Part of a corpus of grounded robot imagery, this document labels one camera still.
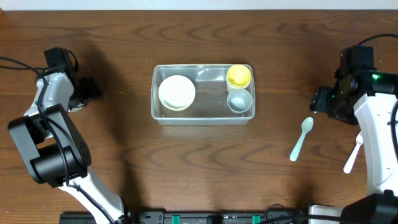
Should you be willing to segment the white plastic fork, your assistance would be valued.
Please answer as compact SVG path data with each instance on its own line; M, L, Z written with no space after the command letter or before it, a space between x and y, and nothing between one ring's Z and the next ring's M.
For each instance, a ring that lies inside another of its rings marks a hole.
M358 155L360 147L363 145L363 134L362 132L359 132L356 139L355 139L356 145L353 148L351 154L349 155L349 158L347 159L344 167L343 167L343 172L345 174L349 174L352 171L352 168L354 166L356 157Z

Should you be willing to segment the pale green plastic spoon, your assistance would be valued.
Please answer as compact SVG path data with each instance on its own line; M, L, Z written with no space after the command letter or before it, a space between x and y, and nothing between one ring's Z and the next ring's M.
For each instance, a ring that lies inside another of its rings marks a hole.
M296 144L295 144L294 148L292 149L292 152L290 153L290 156L289 156L289 159L292 162L295 162L298 159L298 156L300 154L300 151L301 151L303 142L305 140L305 137L306 137L307 133L312 130L313 124L314 124L314 121L313 121L312 117L307 117L302 122L302 125L301 125L302 133L301 133L299 139L297 140L297 142L296 142Z

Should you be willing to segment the white bowl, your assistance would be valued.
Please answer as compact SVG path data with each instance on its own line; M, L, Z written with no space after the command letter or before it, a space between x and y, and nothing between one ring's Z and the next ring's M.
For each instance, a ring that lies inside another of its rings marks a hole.
M182 75L166 78L159 86L158 97L163 106L183 107L191 105L196 96L193 82Z

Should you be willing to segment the yellow cup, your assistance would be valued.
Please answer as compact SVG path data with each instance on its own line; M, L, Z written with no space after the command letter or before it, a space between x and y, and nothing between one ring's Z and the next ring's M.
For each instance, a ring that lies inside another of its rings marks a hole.
M247 88L251 80L251 71L245 65L232 65L226 73L227 85L232 89Z

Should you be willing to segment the grey cup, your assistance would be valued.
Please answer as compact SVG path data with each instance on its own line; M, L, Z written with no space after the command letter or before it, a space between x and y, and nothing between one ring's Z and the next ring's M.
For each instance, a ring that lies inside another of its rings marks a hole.
M232 90L226 99L229 109L235 113L245 113L253 104L250 92L245 89Z

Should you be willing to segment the white cup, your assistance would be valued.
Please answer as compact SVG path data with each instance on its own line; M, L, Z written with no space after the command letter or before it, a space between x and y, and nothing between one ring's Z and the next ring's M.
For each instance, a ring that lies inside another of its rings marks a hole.
M226 87L227 87L228 93L230 93L231 91L233 91L235 89L240 89L239 86L236 86L236 85L230 83L229 81L226 82Z

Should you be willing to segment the grey bowl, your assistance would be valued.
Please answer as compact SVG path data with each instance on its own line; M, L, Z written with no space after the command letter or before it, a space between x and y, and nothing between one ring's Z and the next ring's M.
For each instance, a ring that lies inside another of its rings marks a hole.
M84 107L85 107L85 105L80 105L80 106L71 106L71 105L69 105L68 106L68 112L69 113L74 113L74 112L77 112L79 110L82 110Z

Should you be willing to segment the yellow bowl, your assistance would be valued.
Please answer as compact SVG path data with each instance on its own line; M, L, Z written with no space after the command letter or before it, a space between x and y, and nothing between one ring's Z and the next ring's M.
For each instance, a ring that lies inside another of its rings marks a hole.
M169 110L180 112L180 111L186 110L189 107L189 105L186 105L186 106L183 106L183 107L176 107L176 106L173 106L173 105L165 105L165 107L167 109L169 109Z

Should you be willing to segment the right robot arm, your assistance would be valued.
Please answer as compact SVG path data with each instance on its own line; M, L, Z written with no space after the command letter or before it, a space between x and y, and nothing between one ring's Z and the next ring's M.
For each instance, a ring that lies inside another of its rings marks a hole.
M367 196L344 208L312 205L309 223L397 223L397 75L376 70L372 47L354 45L342 50L334 77L309 110L360 127Z

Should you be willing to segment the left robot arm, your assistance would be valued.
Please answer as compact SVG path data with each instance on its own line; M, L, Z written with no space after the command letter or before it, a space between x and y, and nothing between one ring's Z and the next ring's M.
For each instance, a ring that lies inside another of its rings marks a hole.
M91 166L91 154L69 117L102 95L91 77L78 78L71 50L44 52L47 68L37 72L37 93L30 108L8 124L8 131L34 181L77 199L93 223L132 223L120 196L105 186Z

